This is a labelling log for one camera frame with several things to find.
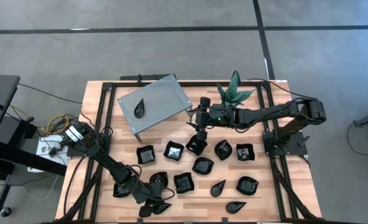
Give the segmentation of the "black wavy square mini plate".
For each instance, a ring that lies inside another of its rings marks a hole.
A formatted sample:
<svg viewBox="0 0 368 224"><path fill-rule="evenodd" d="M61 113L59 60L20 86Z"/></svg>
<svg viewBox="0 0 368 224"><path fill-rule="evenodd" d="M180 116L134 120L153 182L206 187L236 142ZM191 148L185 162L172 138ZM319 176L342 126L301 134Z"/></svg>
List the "black wavy square mini plate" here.
<svg viewBox="0 0 368 224"><path fill-rule="evenodd" d="M237 159L239 161L254 161L254 147L250 143L236 144Z"/></svg>
<svg viewBox="0 0 368 224"><path fill-rule="evenodd" d="M138 164L147 164L155 161L155 152L153 145L139 147L136 150Z"/></svg>
<svg viewBox="0 0 368 224"><path fill-rule="evenodd" d="M184 145L173 141L169 141L166 145L163 156L166 157L167 159L179 161L182 157L183 151Z"/></svg>
<svg viewBox="0 0 368 224"><path fill-rule="evenodd" d="M196 156L200 156L204 149L207 147L208 143L204 140L197 140L197 136L194 135L190 138L189 142L185 145L185 147L195 154Z"/></svg>
<svg viewBox="0 0 368 224"><path fill-rule="evenodd" d="M184 194L195 189L190 172L184 172L180 175L175 175L173 180L176 187L176 193L178 194Z"/></svg>

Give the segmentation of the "black teardrop mini plate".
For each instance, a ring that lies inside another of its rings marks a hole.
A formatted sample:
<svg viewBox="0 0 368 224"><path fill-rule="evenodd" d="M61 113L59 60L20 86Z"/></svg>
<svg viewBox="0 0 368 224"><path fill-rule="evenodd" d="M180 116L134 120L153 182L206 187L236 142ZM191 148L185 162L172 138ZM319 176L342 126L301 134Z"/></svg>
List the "black teardrop mini plate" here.
<svg viewBox="0 0 368 224"><path fill-rule="evenodd" d="M165 203L165 202L155 203L154 206L152 207L152 213L154 215L160 215L164 211L166 211L168 208L170 208L171 206L172 206L171 203Z"/></svg>
<svg viewBox="0 0 368 224"><path fill-rule="evenodd" d="M138 119L141 119L144 115L145 115L145 104L144 99L141 99L134 109L134 116Z"/></svg>
<svg viewBox="0 0 368 224"><path fill-rule="evenodd" d="M226 205L226 211L230 214L235 214L237 213L244 205L246 204L246 202L238 202L238 201L234 201L234 202L228 202Z"/></svg>
<svg viewBox="0 0 368 224"><path fill-rule="evenodd" d="M218 182L217 184L214 184L211 187L211 190L210 190L211 196L212 197L219 197L222 194L223 190L224 190L225 183L226 183L226 180L222 180L222 181Z"/></svg>

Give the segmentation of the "grey perforated metal shelf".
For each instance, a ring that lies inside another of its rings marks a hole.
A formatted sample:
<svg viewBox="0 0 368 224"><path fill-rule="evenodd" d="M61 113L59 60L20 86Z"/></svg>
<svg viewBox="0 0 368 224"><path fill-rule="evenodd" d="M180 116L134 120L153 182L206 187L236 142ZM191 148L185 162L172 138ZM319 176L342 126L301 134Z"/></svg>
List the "grey perforated metal shelf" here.
<svg viewBox="0 0 368 224"><path fill-rule="evenodd" d="M134 109L144 99L145 115L138 119ZM161 78L117 99L132 134L139 134L172 116L189 111L193 104L174 75Z"/></svg>

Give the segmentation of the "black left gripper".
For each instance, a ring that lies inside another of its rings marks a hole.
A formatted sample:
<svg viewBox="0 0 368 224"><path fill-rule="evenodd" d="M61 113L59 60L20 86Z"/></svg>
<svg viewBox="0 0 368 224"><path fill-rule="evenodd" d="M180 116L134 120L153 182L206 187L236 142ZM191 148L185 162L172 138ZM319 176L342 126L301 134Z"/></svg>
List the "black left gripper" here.
<svg viewBox="0 0 368 224"><path fill-rule="evenodd" d="M149 217L152 214L152 210L155 204L163 204L165 201L162 199L162 191L165 186L163 182L152 182L146 183L142 182L142 193L147 197L145 201L145 206L142 206L139 210L139 216L141 218Z"/></svg>

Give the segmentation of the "black computer tower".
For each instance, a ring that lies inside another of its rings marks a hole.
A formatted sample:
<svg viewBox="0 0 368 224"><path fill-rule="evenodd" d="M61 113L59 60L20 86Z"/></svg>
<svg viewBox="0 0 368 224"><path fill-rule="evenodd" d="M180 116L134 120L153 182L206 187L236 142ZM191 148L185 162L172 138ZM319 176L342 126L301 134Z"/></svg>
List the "black computer tower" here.
<svg viewBox="0 0 368 224"><path fill-rule="evenodd" d="M26 139L33 137L36 129L32 123L23 119L5 116L0 123L0 142L19 147Z"/></svg>

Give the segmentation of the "black desk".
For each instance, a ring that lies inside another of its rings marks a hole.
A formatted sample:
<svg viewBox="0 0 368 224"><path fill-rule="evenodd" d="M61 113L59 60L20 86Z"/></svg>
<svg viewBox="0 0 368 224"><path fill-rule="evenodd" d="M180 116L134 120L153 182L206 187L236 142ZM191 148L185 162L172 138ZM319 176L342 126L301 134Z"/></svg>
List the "black desk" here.
<svg viewBox="0 0 368 224"><path fill-rule="evenodd" d="M0 123L3 117L8 116L7 109L16 93L19 81L20 77L17 75L0 75ZM9 184L9 179L16 164L60 176L64 176L67 169L66 165L44 159L32 152L23 150L22 147L25 141L19 147L9 146L0 142L0 180L4 182L0 193L0 215L2 217L8 217L12 212L11 208L4 205L4 202L12 187Z"/></svg>

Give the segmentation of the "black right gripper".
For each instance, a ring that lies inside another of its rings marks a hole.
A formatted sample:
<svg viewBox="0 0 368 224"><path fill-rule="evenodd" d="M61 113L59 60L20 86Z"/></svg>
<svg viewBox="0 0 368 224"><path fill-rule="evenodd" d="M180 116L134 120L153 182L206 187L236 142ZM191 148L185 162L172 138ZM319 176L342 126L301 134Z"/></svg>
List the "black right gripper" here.
<svg viewBox="0 0 368 224"><path fill-rule="evenodd" d="M214 127L213 119L206 110L199 110L196 112L196 130L211 129ZM196 138L198 141L205 141L207 139L206 131L198 131Z"/></svg>

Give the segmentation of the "snake plant in white pot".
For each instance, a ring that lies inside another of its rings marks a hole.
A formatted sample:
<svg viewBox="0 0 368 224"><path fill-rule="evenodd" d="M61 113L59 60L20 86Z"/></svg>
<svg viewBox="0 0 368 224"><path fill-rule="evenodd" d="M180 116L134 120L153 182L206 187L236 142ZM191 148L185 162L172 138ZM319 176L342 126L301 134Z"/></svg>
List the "snake plant in white pot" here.
<svg viewBox="0 0 368 224"><path fill-rule="evenodd" d="M238 105L243 105L243 102L251 96L251 94L254 92L253 90L238 90L240 82L241 79L239 73L235 70L226 90L222 88L220 83L217 84L217 89L220 94L222 104L226 106L237 107Z"/></svg>

